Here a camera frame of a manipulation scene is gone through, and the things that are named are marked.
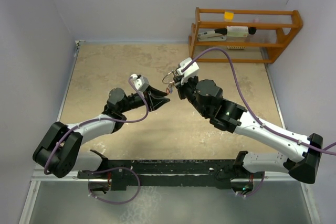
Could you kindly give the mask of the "large silver keyring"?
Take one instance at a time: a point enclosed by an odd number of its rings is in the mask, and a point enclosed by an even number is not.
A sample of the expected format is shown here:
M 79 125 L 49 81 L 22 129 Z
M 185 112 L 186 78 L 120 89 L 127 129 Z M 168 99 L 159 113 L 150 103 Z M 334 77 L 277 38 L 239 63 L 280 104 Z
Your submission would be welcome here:
M 178 76 L 178 73 L 176 70 L 171 70 L 168 72 L 162 79 L 163 84 L 173 84 L 175 83 L 175 78 Z

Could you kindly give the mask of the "silver keys bunch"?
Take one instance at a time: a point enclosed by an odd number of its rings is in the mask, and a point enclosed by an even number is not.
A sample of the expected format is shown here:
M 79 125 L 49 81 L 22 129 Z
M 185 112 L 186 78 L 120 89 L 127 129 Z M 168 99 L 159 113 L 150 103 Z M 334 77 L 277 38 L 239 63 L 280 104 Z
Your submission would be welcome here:
M 175 83 L 174 82 L 170 82 L 170 83 L 168 83 L 166 89 L 172 89 L 173 90 L 174 88 L 175 88 Z

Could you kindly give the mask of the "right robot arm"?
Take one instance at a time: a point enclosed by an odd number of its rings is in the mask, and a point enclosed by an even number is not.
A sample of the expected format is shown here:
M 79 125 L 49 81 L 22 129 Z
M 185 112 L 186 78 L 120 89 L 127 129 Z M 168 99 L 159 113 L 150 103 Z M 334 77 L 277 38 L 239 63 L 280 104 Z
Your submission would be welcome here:
M 233 166 L 238 177 L 270 171 L 289 174 L 306 184 L 315 183 L 321 159 L 317 149 L 322 147 L 322 136 L 301 135 L 262 119 L 255 120 L 245 107 L 224 99 L 222 88 L 213 80 L 175 77 L 174 82 L 179 98 L 187 99 L 215 128 L 250 137 L 277 150 L 276 154 L 239 152 Z

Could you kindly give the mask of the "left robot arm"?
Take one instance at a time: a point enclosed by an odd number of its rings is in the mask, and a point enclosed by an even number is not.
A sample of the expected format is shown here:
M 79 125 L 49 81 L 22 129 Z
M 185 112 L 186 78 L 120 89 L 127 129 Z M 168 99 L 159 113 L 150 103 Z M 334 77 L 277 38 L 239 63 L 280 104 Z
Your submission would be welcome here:
M 103 112 L 93 119 L 77 123 L 53 123 L 37 146 L 32 159 L 46 174 L 65 177 L 73 170 L 90 171 L 96 178 L 108 172 L 107 158 L 97 151 L 80 154 L 82 144 L 112 134 L 128 123 L 125 112 L 144 106 L 152 112 L 169 102 L 167 93 L 148 86 L 145 91 L 126 95 L 123 89 L 110 91 Z

